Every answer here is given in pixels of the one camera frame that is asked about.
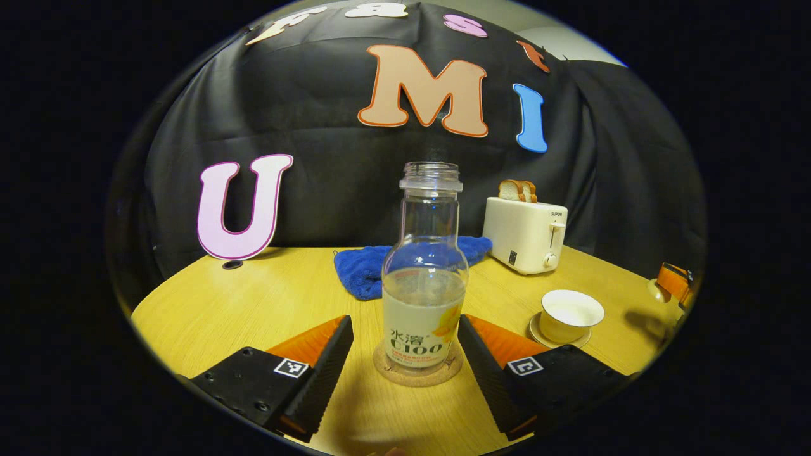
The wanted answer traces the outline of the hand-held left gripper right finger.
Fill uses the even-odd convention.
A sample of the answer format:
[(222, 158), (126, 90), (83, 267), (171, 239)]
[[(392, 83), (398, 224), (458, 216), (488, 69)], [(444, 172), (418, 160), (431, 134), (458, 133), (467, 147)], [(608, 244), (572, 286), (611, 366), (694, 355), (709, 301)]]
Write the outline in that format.
[(457, 335), (496, 426), (510, 441), (548, 432), (634, 380), (574, 345), (549, 348), (468, 313)]

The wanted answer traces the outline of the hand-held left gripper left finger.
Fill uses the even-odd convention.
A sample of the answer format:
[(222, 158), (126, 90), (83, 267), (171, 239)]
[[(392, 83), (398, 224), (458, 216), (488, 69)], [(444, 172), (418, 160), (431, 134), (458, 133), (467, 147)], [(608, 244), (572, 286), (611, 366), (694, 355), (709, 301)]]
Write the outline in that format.
[(237, 350), (185, 386), (270, 432), (305, 443), (321, 424), (354, 334), (349, 315), (308, 329), (267, 350)]

